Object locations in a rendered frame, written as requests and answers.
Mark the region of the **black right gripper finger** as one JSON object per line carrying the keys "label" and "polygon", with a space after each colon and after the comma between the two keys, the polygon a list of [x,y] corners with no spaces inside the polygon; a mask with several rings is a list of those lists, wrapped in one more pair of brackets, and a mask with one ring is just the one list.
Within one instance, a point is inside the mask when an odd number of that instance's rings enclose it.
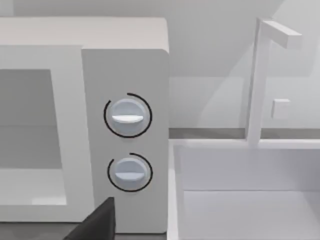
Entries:
{"label": "black right gripper finger", "polygon": [[115,240],[115,198],[108,197],[62,240]]}

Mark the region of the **white sink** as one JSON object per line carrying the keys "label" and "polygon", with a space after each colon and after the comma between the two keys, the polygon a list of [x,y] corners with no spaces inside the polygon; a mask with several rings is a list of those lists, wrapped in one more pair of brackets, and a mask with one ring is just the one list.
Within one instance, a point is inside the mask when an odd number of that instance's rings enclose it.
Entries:
{"label": "white sink", "polygon": [[320,240],[320,140],[171,139],[168,240]]}

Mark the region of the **pale microwave door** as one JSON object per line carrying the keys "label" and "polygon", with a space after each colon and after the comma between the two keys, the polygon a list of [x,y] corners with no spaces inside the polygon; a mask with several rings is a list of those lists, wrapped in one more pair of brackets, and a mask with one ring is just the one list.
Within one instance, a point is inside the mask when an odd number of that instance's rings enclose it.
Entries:
{"label": "pale microwave door", "polygon": [[62,159],[65,205],[0,207],[0,222],[80,222],[94,210],[82,50],[79,46],[1,46],[3,69],[49,69]]}

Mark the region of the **pale blue microwave knob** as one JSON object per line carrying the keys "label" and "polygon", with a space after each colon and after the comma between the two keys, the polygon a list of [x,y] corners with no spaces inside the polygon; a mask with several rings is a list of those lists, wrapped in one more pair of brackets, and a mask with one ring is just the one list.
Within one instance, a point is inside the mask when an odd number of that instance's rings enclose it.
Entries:
{"label": "pale blue microwave knob", "polygon": [[115,163],[114,179],[125,190],[135,190],[145,182],[148,170],[145,164],[136,158],[127,157]]}
{"label": "pale blue microwave knob", "polygon": [[141,131],[146,113],[145,107],[139,101],[124,98],[112,104],[107,118],[117,133],[128,136]]}

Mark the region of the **tall white tap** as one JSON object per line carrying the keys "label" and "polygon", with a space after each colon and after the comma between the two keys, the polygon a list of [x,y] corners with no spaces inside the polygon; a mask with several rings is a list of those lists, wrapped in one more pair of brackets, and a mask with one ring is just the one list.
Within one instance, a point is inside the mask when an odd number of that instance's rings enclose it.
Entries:
{"label": "tall white tap", "polygon": [[272,42],[284,49],[301,49],[303,35],[272,18],[257,18],[251,64],[245,139],[256,148],[261,140],[263,105]]}

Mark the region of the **pale microwave oven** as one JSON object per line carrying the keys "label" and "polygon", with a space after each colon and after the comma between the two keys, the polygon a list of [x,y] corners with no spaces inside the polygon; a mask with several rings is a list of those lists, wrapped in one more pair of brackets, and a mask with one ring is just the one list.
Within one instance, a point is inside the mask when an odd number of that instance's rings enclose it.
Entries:
{"label": "pale microwave oven", "polygon": [[[119,234],[165,233],[169,150],[166,20],[0,17],[0,47],[4,46],[81,48],[94,210],[114,197]],[[117,133],[108,120],[112,104],[122,99],[137,100],[146,110],[144,126],[137,134]],[[138,189],[123,189],[115,181],[114,167],[124,158],[141,160],[147,168]],[[0,67],[0,207],[66,203],[51,71]]]}

